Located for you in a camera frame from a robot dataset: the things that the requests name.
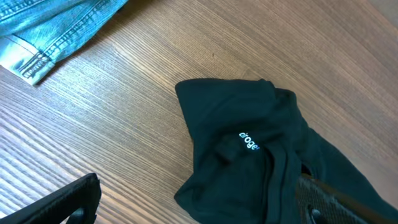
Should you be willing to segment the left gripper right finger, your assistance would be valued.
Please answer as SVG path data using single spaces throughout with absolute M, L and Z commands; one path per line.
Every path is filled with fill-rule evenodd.
M 295 196 L 304 224 L 397 224 L 307 174 L 299 177 Z

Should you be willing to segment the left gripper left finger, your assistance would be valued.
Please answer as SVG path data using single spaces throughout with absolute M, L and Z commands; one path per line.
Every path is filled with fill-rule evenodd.
M 1 218 L 1 224 L 93 224 L 100 203 L 100 180 L 86 174 L 46 197 Z

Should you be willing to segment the black t-shirt with logo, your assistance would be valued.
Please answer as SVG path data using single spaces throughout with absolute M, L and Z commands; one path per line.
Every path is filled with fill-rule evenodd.
M 310 128 L 295 93 L 266 80 L 193 79 L 175 91 L 193 140 L 193 174 L 175 201 L 200 223 L 298 223 L 302 174 L 388 220 L 397 210 Z

